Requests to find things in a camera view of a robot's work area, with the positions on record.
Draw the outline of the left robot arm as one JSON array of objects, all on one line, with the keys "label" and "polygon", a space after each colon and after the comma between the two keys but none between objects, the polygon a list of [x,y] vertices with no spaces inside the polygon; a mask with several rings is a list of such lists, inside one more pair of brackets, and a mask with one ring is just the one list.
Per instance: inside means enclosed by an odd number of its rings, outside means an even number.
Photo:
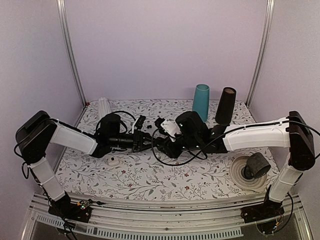
[{"label": "left robot arm", "polygon": [[75,211],[74,205],[64,198],[66,192],[46,159],[48,145],[60,145],[94,158],[102,158],[113,149],[130,149],[137,153],[152,147],[149,133],[141,130],[121,132],[120,128],[124,126],[117,113],[109,113],[98,122],[95,133],[90,134],[51,118],[47,112],[40,110],[16,131],[16,149],[39,184],[55,201],[55,209],[63,217],[70,217]]}]

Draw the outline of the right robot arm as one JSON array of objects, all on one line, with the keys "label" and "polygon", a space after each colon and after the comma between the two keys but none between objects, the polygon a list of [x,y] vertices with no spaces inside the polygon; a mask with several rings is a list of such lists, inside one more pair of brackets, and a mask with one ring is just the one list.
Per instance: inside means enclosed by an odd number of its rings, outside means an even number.
[{"label": "right robot arm", "polygon": [[232,125],[231,117],[216,119],[208,128],[198,113],[187,111],[175,123],[163,121],[161,129],[166,138],[151,137],[152,148],[157,148],[169,158],[178,158],[184,150],[198,150],[204,154],[224,154],[239,149],[280,147],[289,148],[287,163],[269,187],[266,201],[259,206],[262,218],[269,218],[303,172],[311,169],[315,155],[314,129],[306,125],[297,111],[278,120],[247,125]]}]

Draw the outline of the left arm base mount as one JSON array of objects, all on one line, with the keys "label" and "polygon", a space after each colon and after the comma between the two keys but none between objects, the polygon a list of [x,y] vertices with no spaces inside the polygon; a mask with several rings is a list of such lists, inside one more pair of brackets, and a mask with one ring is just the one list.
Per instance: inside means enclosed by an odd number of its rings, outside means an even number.
[{"label": "left arm base mount", "polygon": [[92,214],[90,204],[84,200],[72,203],[70,196],[65,192],[62,198],[50,202],[48,213],[62,219],[88,223]]}]

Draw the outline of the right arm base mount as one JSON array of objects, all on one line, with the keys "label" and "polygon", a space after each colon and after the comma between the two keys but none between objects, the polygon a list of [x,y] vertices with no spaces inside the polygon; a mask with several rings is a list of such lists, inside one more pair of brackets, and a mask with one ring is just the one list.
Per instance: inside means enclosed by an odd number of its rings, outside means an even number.
[{"label": "right arm base mount", "polygon": [[282,203],[282,201],[275,202],[271,200],[269,197],[269,192],[267,192],[262,203],[243,207],[240,210],[240,216],[245,223],[252,223],[277,217],[284,213]]}]

